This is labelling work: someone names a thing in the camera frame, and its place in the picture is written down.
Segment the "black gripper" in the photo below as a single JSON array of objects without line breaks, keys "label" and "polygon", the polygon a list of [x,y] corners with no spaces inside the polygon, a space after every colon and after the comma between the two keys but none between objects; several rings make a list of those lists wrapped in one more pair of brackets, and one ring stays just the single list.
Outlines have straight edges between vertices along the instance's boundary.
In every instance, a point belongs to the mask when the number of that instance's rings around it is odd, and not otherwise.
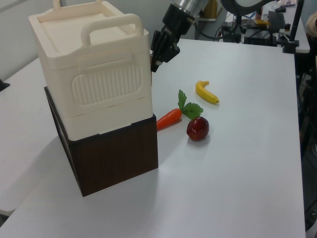
[{"label": "black gripper", "polygon": [[180,53],[177,43],[181,35],[187,34],[191,20],[199,13],[198,2],[173,2],[164,17],[161,31],[154,32],[151,44],[151,72],[156,72],[161,62],[169,62]]}]

